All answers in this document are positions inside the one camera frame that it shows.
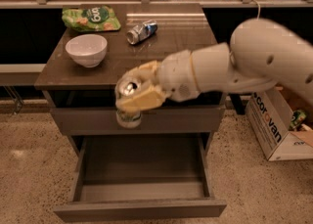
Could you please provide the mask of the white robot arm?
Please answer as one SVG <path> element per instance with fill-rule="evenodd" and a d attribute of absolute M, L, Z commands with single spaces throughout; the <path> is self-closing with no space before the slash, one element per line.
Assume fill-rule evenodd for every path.
<path fill-rule="evenodd" d="M 184 50 L 127 71 L 115 87 L 126 113 L 184 102 L 210 91 L 252 93 L 281 84 L 313 103 L 313 46 L 267 19 L 242 22 L 229 43 Z"/>

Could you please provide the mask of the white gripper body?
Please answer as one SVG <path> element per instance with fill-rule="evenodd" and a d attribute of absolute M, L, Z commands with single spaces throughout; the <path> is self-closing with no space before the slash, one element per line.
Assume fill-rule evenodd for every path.
<path fill-rule="evenodd" d="M 191 52 L 184 50 L 166 57 L 157 69 L 158 83 L 167 98 L 174 102 L 195 99 L 200 91 L 195 83 Z"/>

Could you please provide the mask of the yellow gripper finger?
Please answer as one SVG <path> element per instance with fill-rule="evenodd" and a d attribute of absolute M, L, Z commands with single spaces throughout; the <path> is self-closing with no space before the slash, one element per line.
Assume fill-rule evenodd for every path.
<path fill-rule="evenodd" d="M 148 63 L 130 69 L 123 75 L 123 78 L 132 77 L 140 80 L 141 82 L 146 82 L 148 80 L 150 80 L 151 82 L 156 82 L 157 70 L 159 67 L 160 62 L 150 61 Z"/>
<path fill-rule="evenodd" d="M 116 98 L 116 107 L 127 113 L 142 112 L 160 107 L 167 98 L 167 94 L 159 85 L 144 85 L 131 89 Z"/>

